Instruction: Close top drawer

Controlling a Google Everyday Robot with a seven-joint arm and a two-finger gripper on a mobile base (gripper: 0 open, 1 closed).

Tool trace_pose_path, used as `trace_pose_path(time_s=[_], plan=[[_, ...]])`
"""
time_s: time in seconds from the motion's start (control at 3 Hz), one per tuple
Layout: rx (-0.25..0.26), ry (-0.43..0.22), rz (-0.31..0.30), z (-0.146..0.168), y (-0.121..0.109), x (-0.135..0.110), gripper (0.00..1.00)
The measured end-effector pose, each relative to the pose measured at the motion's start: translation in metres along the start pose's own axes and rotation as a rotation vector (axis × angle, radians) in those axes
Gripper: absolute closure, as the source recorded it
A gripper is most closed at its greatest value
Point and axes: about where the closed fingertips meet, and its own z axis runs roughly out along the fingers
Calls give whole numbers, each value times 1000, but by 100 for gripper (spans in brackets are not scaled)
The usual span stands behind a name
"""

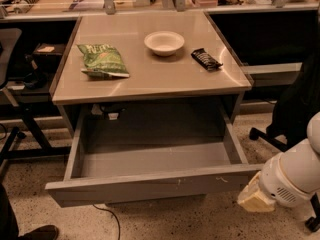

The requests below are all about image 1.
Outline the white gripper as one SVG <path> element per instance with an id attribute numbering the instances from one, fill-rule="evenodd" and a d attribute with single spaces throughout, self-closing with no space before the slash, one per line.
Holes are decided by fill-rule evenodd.
<path id="1" fill-rule="evenodd" d="M 272 212 L 276 202 L 296 207 L 311 199 L 311 193 L 297 188 L 285 175 L 281 164 L 283 155 L 280 152 L 269 159 L 238 195 L 237 203 L 246 211 Z"/>

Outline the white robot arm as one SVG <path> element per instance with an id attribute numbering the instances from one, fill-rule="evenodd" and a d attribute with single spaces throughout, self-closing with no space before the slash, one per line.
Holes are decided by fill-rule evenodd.
<path id="1" fill-rule="evenodd" d="M 307 125 L 307 137 L 269 159 L 249 181 L 237 203 L 249 212 L 296 207 L 320 190 L 320 112 Z"/>

